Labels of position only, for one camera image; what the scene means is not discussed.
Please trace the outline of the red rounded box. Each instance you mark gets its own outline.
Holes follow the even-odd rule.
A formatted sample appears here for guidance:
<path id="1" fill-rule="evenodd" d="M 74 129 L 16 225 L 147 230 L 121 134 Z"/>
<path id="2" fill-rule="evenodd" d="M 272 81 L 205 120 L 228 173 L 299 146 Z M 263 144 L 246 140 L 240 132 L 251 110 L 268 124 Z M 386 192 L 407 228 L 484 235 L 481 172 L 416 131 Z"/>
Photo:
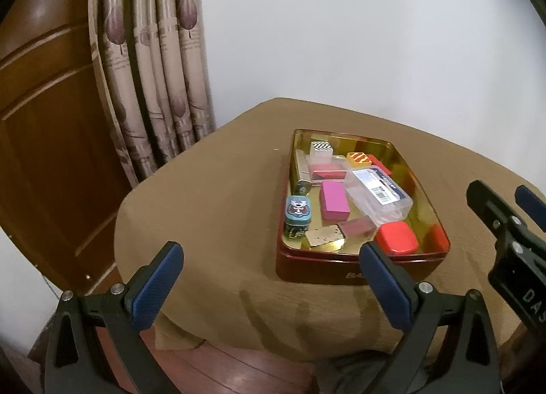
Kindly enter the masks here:
<path id="1" fill-rule="evenodd" d="M 415 253 L 419 247 L 416 234 L 404 221 L 381 225 L 374 241 L 388 256 L 405 256 Z"/>

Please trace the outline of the clear plastic box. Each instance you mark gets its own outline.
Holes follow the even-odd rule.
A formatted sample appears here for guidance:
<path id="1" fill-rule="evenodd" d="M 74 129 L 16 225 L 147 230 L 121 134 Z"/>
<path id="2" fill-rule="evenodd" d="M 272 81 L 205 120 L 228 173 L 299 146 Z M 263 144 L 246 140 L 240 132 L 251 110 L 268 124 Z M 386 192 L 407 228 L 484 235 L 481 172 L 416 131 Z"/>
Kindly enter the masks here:
<path id="1" fill-rule="evenodd" d="M 343 185 L 355 206 L 377 227 L 404 221 L 413 206 L 412 198 L 376 166 L 348 171 Z"/>

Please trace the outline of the red rectangular block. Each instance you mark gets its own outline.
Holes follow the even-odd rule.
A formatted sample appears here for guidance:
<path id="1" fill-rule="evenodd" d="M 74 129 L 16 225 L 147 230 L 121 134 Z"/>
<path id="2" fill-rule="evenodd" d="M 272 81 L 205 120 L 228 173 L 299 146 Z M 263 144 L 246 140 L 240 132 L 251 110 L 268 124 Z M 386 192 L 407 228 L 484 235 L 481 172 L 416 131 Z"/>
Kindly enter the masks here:
<path id="1" fill-rule="evenodd" d="M 371 162 L 371 165 L 373 167 L 378 167 L 381 171 L 383 171 L 389 177 L 392 176 L 391 171 L 379 159 L 377 159 L 374 155 L 368 154 L 368 159 Z"/>

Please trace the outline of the pink rectangular box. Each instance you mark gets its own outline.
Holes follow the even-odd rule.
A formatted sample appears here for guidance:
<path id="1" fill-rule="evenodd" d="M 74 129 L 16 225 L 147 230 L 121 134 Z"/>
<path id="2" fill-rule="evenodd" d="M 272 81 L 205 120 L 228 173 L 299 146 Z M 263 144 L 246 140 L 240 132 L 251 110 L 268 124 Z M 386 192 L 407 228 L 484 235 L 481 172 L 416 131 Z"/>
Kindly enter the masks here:
<path id="1" fill-rule="evenodd" d="M 321 183 L 320 192 L 321 216 L 327 221 L 346 221 L 350 215 L 350 205 L 343 183 L 326 180 Z"/>

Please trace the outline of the white cube box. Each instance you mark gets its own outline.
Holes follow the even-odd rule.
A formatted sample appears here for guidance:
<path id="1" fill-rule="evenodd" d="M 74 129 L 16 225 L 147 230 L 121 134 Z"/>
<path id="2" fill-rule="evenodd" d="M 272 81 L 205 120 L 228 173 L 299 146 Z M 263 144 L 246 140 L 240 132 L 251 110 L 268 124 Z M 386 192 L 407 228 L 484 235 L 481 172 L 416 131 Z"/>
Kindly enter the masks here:
<path id="1" fill-rule="evenodd" d="M 310 142 L 308 161 L 311 165 L 326 165 L 332 161 L 333 147 L 328 141 Z"/>

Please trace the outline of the small teal tin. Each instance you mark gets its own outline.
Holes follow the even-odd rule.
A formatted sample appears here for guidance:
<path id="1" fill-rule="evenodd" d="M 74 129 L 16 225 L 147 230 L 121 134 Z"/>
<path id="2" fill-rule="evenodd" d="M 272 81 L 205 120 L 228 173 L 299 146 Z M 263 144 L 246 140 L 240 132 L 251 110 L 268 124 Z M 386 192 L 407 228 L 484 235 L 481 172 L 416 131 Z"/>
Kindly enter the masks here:
<path id="1" fill-rule="evenodd" d="M 289 195 L 286 198 L 284 215 L 288 225 L 307 226 L 312 218 L 309 198 L 304 195 Z"/>

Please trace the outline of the silver ribbed case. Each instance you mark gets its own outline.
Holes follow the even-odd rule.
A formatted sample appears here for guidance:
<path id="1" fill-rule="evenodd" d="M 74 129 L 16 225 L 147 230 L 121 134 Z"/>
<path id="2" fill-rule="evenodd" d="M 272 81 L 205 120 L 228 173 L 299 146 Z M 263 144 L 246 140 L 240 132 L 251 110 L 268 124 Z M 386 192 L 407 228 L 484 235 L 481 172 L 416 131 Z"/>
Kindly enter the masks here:
<path id="1" fill-rule="evenodd" d="M 306 156 L 302 149 L 294 149 L 291 161 L 291 193 L 308 195 L 312 180 Z"/>

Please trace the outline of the person's grey trousers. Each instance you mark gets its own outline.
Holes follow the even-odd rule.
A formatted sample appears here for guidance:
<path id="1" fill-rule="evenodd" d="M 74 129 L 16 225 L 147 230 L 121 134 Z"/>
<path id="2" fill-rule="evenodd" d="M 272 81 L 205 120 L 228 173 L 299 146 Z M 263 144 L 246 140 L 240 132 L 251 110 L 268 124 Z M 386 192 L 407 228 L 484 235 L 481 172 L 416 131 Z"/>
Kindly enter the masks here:
<path id="1" fill-rule="evenodd" d="M 314 378 L 317 393 L 362 393 L 380 373 L 390 358 L 383 351 L 363 350 L 329 359 L 314 362 Z M 429 389 L 435 376 L 431 358 L 425 360 L 418 369 L 412 384 L 406 393 L 418 393 L 421 389 Z M 427 393 L 504 393 L 502 382 L 498 382 L 494 390 L 484 389 L 484 383 L 465 386 L 451 381 L 447 389 L 436 386 Z"/>

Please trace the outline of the pink lip gloss tube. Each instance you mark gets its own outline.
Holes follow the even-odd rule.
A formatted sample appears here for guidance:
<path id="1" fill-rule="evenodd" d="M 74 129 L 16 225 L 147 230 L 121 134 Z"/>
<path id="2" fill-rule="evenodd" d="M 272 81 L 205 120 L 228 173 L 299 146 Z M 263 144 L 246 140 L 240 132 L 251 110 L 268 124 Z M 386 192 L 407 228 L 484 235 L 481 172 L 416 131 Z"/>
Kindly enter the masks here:
<path id="1" fill-rule="evenodd" d="M 345 238 L 372 236 L 377 230 L 377 226 L 368 216 L 339 222 L 338 227 Z"/>

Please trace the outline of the orange yellow striped packet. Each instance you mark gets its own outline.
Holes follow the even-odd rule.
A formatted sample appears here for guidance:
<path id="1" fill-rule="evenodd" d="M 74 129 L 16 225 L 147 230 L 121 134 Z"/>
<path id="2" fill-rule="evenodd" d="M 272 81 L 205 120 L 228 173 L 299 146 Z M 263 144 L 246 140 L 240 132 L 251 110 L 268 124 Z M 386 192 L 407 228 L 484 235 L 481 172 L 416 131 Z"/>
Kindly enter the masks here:
<path id="1" fill-rule="evenodd" d="M 363 169 L 373 165 L 370 157 L 364 152 L 349 152 L 346 159 L 352 169 Z"/>

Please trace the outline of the beige dotted card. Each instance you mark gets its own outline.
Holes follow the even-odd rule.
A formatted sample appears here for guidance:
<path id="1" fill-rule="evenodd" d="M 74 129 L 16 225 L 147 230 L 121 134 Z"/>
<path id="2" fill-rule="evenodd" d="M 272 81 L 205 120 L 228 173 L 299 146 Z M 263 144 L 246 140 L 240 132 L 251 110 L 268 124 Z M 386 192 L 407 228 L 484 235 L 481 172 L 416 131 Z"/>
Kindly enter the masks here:
<path id="1" fill-rule="evenodd" d="M 345 243 L 345 237 L 338 225 L 329 225 L 304 234 L 304 243 L 309 248 L 329 247 L 340 249 Z"/>

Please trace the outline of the wooden door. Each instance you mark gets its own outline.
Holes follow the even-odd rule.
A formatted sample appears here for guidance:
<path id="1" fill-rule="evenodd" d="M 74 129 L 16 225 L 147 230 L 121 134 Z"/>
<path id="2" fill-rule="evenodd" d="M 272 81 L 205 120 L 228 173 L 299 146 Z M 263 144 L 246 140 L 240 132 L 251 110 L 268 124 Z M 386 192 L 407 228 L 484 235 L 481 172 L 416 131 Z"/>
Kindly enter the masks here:
<path id="1" fill-rule="evenodd" d="M 114 262 L 130 191 L 91 64 L 87 0 L 16 0 L 1 24 L 1 226 L 63 290 Z"/>

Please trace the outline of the pink item in clear case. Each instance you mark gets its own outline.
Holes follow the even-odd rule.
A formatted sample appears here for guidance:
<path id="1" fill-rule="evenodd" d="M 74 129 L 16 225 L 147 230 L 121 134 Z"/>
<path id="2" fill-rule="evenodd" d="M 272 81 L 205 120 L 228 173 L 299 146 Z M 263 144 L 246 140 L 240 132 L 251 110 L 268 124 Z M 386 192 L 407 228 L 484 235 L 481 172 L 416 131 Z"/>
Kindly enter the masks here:
<path id="1" fill-rule="evenodd" d="M 313 184 L 324 180 L 345 180 L 350 164 L 344 157 L 334 156 L 327 163 L 308 163 L 309 174 Z"/>

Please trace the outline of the dark patterned small tin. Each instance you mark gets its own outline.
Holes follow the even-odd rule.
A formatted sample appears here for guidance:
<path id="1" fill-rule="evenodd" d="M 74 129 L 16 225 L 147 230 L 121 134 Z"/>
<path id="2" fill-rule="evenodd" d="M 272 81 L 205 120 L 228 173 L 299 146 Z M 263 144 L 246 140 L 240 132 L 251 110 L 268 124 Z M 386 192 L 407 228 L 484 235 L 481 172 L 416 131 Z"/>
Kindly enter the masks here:
<path id="1" fill-rule="evenodd" d="M 307 225 L 291 225 L 285 223 L 283 226 L 283 234 L 288 239 L 298 239 L 304 236 L 307 232 Z"/>

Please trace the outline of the brown tablecloth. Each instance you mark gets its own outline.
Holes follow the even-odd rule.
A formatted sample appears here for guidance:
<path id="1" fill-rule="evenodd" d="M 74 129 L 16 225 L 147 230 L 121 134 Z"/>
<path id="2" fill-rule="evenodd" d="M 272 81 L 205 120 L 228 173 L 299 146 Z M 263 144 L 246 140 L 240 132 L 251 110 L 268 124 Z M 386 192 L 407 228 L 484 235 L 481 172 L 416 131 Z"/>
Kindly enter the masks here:
<path id="1" fill-rule="evenodd" d="M 394 144 L 422 184 L 451 241 L 431 274 L 439 290 L 481 291 L 497 342 L 519 319 L 490 287 L 494 239 L 465 202 L 472 180 L 507 201 L 522 179 L 432 134 L 362 113 L 275 98 L 243 113 L 140 183 L 117 214 L 115 256 L 123 278 L 169 240 L 184 269 L 155 323 L 156 347 L 202 341 L 314 361 L 364 349 L 391 351 L 393 329 L 366 286 L 290 283 L 275 271 L 285 165 L 296 129 L 360 134 Z"/>

